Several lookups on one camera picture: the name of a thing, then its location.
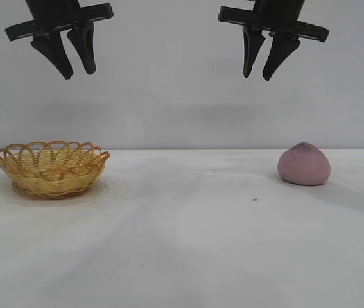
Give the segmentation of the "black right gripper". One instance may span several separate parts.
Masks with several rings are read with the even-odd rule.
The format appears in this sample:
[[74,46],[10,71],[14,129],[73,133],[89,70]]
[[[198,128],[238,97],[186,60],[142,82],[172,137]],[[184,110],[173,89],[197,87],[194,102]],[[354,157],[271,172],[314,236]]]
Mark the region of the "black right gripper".
[[327,28],[299,21],[303,5],[303,1],[260,0],[254,2],[251,10],[228,6],[220,8],[220,22],[243,26],[245,78],[249,77],[260,48],[266,40],[263,30],[275,34],[263,69],[263,78],[266,81],[270,81],[283,61],[300,46],[299,36],[317,41],[327,40]]

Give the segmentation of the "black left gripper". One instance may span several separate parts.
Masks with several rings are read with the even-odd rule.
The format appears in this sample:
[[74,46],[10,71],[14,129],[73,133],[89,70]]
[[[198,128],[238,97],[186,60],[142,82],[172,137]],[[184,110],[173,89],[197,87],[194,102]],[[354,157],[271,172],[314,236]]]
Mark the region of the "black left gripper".
[[9,40],[33,37],[31,46],[69,80],[74,72],[59,32],[72,28],[67,33],[67,38],[78,53],[86,73],[94,74],[96,63],[93,22],[113,18],[111,4],[82,7],[78,1],[71,0],[30,0],[26,4],[33,19],[7,27],[5,33]]

